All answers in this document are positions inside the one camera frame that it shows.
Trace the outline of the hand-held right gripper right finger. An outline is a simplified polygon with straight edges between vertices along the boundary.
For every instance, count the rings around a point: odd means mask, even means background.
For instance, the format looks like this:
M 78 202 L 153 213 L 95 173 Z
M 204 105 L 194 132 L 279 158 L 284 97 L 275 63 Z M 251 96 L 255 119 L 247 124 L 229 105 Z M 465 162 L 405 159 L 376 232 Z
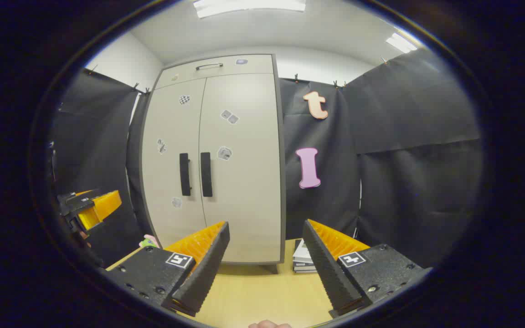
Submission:
M 368 246 L 314 220 L 302 238 L 331 303 L 333 318 L 387 301 L 423 280 L 423 268 L 388 244 Z

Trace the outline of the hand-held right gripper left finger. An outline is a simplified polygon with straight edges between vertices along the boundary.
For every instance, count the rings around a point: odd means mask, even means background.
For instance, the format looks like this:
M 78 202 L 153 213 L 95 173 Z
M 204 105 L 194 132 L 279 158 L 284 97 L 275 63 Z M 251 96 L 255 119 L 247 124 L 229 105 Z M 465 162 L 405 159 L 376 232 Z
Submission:
M 221 221 L 169 245 L 144 246 L 106 271 L 107 278 L 144 303 L 195 316 L 201 309 L 231 240 Z

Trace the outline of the grey double-door shoe cabinet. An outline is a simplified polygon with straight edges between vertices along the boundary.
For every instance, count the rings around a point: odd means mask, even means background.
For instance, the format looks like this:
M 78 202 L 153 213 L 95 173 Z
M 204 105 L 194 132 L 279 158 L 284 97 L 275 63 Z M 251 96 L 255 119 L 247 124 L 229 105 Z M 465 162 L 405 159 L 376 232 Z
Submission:
M 280 83 L 278 78 L 278 68 L 276 63 L 276 56 L 274 54 L 269 53 L 259 53 L 259 54 L 234 54 L 234 55 L 226 55 L 226 56 L 215 56 L 210 58 L 202 58 L 198 60 L 191 60 L 186 62 L 181 62 L 178 64 L 170 65 L 168 67 L 162 68 L 157 78 L 155 79 L 154 85 L 150 92 L 150 97 L 147 102 L 146 110 L 143 114 L 142 119 L 142 128 L 140 131 L 140 138 L 139 138 L 139 180 L 140 180 L 140 194 L 143 199 L 143 206 L 144 210 L 146 212 L 146 218 L 148 221 L 148 224 L 151 228 L 151 232 L 154 235 L 154 231 L 151 226 L 151 222 L 148 216 L 148 212 L 146 209 L 146 205 L 144 202 L 144 192 L 143 192 L 143 185 L 142 185 L 142 178 L 141 178 L 141 150 L 142 150 L 142 134 L 144 130 L 144 118 L 146 116 L 146 112 L 149 108 L 149 103 L 151 100 L 151 97 L 157 89 L 163 88 L 163 87 L 169 87 L 171 85 L 197 80 L 197 79 L 204 79 L 206 80 L 208 77 L 218 77 L 218 76 L 226 76 L 226 75 L 237 75 L 237 74 L 243 74 L 243 73 L 271 73 L 273 74 L 275 78 L 275 88 L 276 88 L 276 98 L 277 98 L 277 112 L 278 112 L 278 127 L 279 127 L 279 143 L 280 143 L 280 158 L 281 158 L 281 187 L 282 187 L 282 230 L 281 230 L 281 236 L 283 238 L 283 244 L 281 247 L 281 259 L 277 263 L 248 263 L 248 264 L 240 264 L 240 263 L 225 263 L 223 259 L 221 260 L 223 264 L 226 265 L 232 265 L 232 266 L 261 266 L 264 267 L 266 270 L 273 274 L 278 273 L 278 266 L 279 264 L 283 263 L 285 261 L 285 241 L 286 241 L 286 186 L 285 186 L 285 139 L 284 139 L 284 132 L 283 132 L 283 108 L 282 108 L 282 102 L 281 102 L 281 92 L 280 92 Z M 200 173 L 201 173 L 201 165 L 200 165 L 200 157 L 199 157 L 199 167 L 200 167 Z M 201 189 L 202 189 L 202 197 L 205 195 L 211 196 L 211 185 L 202 185 L 202 177 L 201 179 Z M 206 220 L 206 226 L 212 226 L 215 223 L 208 223 Z

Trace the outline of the grey cabinet door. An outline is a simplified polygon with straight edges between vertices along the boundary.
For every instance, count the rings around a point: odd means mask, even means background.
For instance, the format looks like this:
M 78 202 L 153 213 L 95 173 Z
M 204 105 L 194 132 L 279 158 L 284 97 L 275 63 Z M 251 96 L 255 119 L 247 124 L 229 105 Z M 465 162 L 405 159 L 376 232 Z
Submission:
M 163 248 L 206 226 L 198 149 L 205 85 L 197 79 L 157 89 L 144 118 L 144 202 Z
M 275 78 L 271 73 L 208 77 L 199 154 L 208 223 L 227 221 L 225 263 L 281 259 L 282 187 Z

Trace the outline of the stack of grey booklets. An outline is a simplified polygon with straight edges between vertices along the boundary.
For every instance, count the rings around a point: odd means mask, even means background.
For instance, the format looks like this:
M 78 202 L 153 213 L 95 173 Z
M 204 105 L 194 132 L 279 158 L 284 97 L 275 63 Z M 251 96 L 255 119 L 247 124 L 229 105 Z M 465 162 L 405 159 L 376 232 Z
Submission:
M 292 257 L 293 270 L 295 273 L 317 272 L 309 253 L 308 247 L 302 239 L 294 241 L 294 252 Z

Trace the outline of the black backdrop cloth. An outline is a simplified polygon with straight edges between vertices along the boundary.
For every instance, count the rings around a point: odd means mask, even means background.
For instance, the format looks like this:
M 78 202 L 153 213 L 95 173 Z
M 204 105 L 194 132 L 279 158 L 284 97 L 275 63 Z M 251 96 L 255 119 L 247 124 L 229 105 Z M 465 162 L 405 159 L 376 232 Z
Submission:
M 286 157 L 286 239 L 307 219 L 423 267 L 448 256 L 471 221 L 483 171 L 474 104 L 433 52 L 381 64 L 342 89 L 279 79 Z M 81 73 L 53 121 L 56 192 L 119 190 L 124 204 L 90 241 L 106 265 L 150 231 L 139 140 L 148 95 Z

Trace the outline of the small ceiling light panel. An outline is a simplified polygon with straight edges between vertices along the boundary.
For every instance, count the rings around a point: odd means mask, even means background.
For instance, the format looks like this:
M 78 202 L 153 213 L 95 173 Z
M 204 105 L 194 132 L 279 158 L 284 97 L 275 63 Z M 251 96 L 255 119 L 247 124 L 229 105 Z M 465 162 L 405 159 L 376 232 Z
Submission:
M 402 53 L 410 53 L 417 50 L 417 46 L 404 39 L 404 37 L 398 33 L 392 33 L 392 35 L 386 39 L 386 43 Z

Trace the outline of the long ceiling light panel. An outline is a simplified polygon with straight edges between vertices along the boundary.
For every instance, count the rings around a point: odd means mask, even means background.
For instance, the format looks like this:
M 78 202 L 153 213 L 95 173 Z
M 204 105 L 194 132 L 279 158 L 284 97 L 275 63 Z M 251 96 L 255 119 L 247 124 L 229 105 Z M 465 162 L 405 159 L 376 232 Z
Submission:
M 304 12 L 307 0 L 197 0 L 193 2 L 199 18 L 243 10 L 287 10 Z

